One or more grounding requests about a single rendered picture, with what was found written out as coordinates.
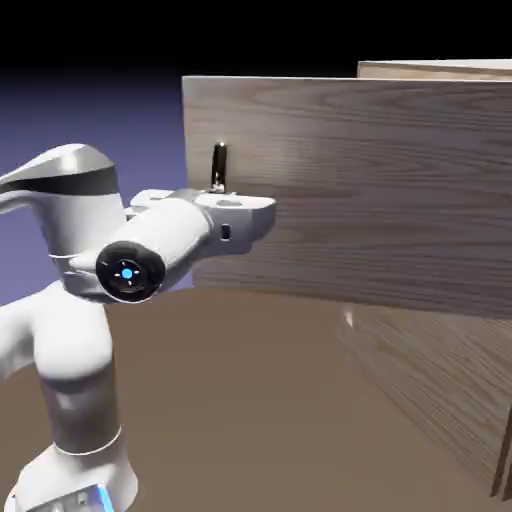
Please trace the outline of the wooden cabinet door, large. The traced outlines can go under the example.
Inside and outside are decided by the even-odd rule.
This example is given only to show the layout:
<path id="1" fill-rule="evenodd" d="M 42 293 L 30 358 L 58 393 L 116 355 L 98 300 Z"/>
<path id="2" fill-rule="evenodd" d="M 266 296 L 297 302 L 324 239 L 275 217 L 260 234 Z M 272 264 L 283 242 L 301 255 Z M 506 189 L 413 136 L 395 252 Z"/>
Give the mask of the wooden cabinet door, large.
<path id="1" fill-rule="evenodd" d="M 512 318 L 512 81 L 188 76 L 187 178 L 278 202 L 197 285 Z"/>

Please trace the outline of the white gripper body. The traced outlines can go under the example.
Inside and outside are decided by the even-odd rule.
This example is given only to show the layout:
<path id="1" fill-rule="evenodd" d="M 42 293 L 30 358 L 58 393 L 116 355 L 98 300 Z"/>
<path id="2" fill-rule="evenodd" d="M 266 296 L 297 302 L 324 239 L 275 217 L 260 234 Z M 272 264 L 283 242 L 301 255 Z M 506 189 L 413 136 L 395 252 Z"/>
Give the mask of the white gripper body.
<path id="1" fill-rule="evenodd" d="M 277 201 L 269 197 L 204 193 L 200 208 L 212 224 L 204 255 L 243 255 L 274 227 Z"/>

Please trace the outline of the wooden cabinet door, lower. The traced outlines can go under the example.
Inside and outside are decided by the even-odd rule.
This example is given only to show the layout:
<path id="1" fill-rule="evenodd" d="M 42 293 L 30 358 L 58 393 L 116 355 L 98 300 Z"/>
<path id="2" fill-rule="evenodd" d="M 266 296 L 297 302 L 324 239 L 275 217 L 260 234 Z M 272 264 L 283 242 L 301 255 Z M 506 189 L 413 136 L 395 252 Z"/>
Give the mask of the wooden cabinet door, lower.
<path id="1" fill-rule="evenodd" d="M 512 319 L 344 304 L 337 334 L 427 437 L 489 496 L 512 501 Z"/>

